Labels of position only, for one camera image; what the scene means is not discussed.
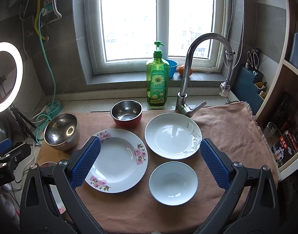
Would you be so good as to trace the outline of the black tripod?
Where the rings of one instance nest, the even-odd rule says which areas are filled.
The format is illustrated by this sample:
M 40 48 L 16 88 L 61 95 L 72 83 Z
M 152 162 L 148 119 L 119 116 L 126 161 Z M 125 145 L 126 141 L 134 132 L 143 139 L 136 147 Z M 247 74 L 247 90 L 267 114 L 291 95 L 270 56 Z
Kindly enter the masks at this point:
M 36 136 L 33 134 L 29 126 L 31 128 L 35 128 L 36 126 L 22 113 L 20 112 L 14 105 L 10 106 L 10 111 L 15 117 L 16 122 L 18 123 L 20 129 L 24 134 L 31 137 L 34 142 L 36 142 Z

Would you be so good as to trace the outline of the green dish soap bottle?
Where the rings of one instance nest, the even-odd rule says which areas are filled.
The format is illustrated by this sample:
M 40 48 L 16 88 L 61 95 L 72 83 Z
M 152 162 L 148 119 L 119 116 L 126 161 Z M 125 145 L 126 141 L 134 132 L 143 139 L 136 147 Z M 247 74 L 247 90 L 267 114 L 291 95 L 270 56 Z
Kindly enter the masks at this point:
M 156 50 L 153 58 L 146 62 L 146 98 L 150 107 L 163 107 L 167 102 L 170 65 L 163 59 L 160 46 L 162 41 L 155 41 Z

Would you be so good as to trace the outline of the white plate grey leaf pattern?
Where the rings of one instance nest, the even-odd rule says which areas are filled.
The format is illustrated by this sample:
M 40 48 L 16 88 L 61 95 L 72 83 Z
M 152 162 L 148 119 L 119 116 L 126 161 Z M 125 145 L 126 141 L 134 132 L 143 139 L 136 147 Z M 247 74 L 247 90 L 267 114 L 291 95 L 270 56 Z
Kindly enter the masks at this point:
M 145 140 L 157 155 L 169 160 L 182 160 L 198 151 L 202 133 L 191 118 L 179 113 L 163 113 L 148 122 Z

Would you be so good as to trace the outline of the small white ceramic bowl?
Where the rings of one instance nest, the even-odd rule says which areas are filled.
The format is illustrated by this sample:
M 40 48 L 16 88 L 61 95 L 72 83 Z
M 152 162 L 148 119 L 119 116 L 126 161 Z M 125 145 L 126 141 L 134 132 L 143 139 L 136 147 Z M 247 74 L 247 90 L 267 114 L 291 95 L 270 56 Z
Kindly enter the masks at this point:
M 150 175 L 149 190 L 153 198 L 166 206 L 180 206 L 194 197 L 198 189 L 196 172 L 183 162 L 166 162 Z

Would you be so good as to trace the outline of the floral pink white plate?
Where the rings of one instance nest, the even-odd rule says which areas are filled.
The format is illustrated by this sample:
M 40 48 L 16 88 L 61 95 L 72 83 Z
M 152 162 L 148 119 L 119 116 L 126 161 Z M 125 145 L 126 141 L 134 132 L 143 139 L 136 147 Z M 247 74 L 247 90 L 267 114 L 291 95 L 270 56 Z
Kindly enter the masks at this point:
M 119 128 L 105 129 L 94 136 L 101 141 L 101 152 L 85 182 L 103 193 L 121 193 L 134 187 L 148 166 L 144 142 L 136 134 Z

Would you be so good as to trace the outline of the large stainless steel bowl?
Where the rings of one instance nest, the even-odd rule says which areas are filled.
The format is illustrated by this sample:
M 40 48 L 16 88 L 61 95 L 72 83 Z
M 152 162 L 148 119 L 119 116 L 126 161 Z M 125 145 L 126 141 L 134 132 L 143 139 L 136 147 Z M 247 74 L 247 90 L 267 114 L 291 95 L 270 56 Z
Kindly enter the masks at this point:
M 74 148 L 80 138 L 80 125 L 73 113 L 60 113 L 55 116 L 44 130 L 44 141 L 59 151 Z

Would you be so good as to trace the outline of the blue utensil holder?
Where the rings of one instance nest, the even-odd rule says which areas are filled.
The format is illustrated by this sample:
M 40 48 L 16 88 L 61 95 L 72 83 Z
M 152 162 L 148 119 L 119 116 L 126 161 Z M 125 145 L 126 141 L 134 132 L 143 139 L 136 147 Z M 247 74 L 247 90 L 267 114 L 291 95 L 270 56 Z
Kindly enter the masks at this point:
M 264 75 L 261 72 L 254 73 L 241 66 L 232 88 L 232 92 L 240 101 L 249 103 L 254 115 L 256 115 L 264 101 L 260 93 L 267 91 L 267 82 L 262 82 L 263 77 Z

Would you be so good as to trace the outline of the orange fruit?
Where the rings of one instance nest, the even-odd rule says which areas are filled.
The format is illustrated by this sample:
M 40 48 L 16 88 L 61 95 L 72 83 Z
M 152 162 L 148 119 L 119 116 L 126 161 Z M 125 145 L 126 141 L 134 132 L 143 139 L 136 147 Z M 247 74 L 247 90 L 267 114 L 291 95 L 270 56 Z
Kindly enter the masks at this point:
M 184 72 L 185 72 L 185 65 L 180 65 L 178 68 L 178 72 L 179 72 L 179 75 L 183 77 Z M 193 69 L 191 68 L 189 70 L 189 75 L 191 75 L 192 73 L 193 73 Z

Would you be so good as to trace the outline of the window frame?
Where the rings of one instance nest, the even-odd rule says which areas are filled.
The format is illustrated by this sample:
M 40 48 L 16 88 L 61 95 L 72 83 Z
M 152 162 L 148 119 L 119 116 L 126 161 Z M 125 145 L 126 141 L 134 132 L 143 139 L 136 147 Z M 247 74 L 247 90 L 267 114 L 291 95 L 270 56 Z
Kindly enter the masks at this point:
M 184 63 L 205 33 L 227 36 L 232 0 L 72 0 L 80 62 L 88 85 L 144 74 L 157 41 L 163 58 Z

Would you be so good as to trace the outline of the red steel-lined bowl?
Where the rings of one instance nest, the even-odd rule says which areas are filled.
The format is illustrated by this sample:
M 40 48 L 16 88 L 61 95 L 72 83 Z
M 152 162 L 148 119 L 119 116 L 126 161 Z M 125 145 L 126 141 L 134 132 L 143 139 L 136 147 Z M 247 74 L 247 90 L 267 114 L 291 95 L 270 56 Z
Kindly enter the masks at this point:
M 134 128 L 141 121 L 142 105 L 136 100 L 122 100 L 112 106 L 110 114 L 117 126 Z

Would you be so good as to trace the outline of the wooden shelf unit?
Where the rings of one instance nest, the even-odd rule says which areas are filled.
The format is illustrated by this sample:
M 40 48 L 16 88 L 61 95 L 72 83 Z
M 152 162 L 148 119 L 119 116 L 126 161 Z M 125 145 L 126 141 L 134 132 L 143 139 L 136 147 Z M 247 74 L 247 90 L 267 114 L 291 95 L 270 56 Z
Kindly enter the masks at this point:
M 273 135 L 267 136 L 278 176 L 283 180 L 298 169 L 298 68 L 290 62 L 294 35 L 298 31 L 298 4 L 285 0 L 286 27 L 278 69 L 266 99 L 257 112 L 258 124 L 276 126 Z

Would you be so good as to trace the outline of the scissors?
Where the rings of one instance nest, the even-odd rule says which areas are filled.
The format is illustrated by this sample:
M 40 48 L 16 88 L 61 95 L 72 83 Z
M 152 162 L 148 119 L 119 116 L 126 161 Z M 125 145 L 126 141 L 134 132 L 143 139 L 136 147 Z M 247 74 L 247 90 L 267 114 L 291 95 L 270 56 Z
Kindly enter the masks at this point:
M 247 52 L 247 61 L 246 61 L 246 68 L 254 75 L 258 75 L 258 67 L 259 67 L 259 57 L 256 52 L 248 51 Z

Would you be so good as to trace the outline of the blue plastic cup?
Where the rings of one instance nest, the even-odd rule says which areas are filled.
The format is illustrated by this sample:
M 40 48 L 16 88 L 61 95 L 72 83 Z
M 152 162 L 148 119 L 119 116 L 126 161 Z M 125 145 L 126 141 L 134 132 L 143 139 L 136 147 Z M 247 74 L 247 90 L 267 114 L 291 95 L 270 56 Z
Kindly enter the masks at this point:
M 170 70 L 169 70 L 169 78 L 173 78 L 174 77 L 174 74 L 176 72 L 176 69 L 177 69 L 177 62 L 176 61 L 173 61 L 173 60 L 169 60 L 167 59 L 167 62 L 170 66 Z

